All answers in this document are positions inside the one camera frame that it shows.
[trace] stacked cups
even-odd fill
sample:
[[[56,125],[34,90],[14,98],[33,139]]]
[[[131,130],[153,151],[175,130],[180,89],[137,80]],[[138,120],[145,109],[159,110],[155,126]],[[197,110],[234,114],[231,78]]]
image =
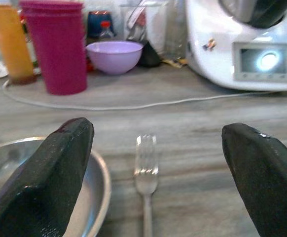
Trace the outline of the stacked cups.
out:
[[[82,4],[21,0],[47,92],[55,95],[86,89]]]

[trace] red bottle cap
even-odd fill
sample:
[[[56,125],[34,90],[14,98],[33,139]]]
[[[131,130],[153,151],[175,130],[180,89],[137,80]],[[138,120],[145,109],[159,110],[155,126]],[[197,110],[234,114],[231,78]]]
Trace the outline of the red bottle cap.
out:
[[[110,21],[102,21],[101,27],[110,27]]]

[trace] silver bowl rim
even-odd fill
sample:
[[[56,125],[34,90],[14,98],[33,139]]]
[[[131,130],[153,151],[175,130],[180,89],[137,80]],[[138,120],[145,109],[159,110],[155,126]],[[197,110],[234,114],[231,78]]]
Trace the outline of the silver bowl rim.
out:
[[[14,141],[10,141],[10,142],[0,143],[0,147],[12,145],[15,143],[21,143],[21,142],[45,140],[45,138],[46,137],[44,137],[44,136],[28,137],[28,138],[24,138],[24,139],[18,139],[18,140],[14,140]],[[103,193],[103,200],[101,203],[99,214],[97,215],[95,222],[94,222],[93,226],[91,227],[91,230],[88,233],[87,237],[95,237],[97,235],[97,233],[99,232],[99,230],[100,230],[100,228],[104,222],[106,213],[108,211],[108,206],[109,206],[110,197],[111,197],[111,179],[110,179],[108,167],[107,167],[105,161],[103,160],[103,158],[101,157],[101,155],[99,153],[92,150],[91,155],[94,157],[94,159],[99,164],[101,172],[103,174],[104,193]]]

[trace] kitchen counter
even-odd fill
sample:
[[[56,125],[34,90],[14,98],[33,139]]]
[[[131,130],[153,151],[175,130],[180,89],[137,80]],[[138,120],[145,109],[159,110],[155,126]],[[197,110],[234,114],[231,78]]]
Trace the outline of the kitchen counter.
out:
[[[93,122],[93,149],[106,161],[112,178],[111,202],[100,237],[141,236],[142,200],[133,169],[136,137],[154,133],[160,152],[159,186],[152,198],[156,237],[257,237],[225,162],[221,129],[243,122],[287,146],[287,92],[159,105],[137,110],[53,109],[4,96],[0,79],[0,143],[46,136],[63,122],[86,117]],[[8,88],[11,95],[85,107],[144,105],[190,97],[241,93],[221,88],[193,73],[175,69],[135,68],[110,77],[89,75],[87,91],[51,96],[41,81]]]

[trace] lavender bowl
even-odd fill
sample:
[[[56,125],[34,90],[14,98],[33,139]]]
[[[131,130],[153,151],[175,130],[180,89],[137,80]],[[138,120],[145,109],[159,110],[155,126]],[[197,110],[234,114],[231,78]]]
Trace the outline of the lavender bowl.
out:
[[[86,49],[95,68],[106,74],[120,75],[138,63],[143,45],[131,41],[103,41],[89,44]]]

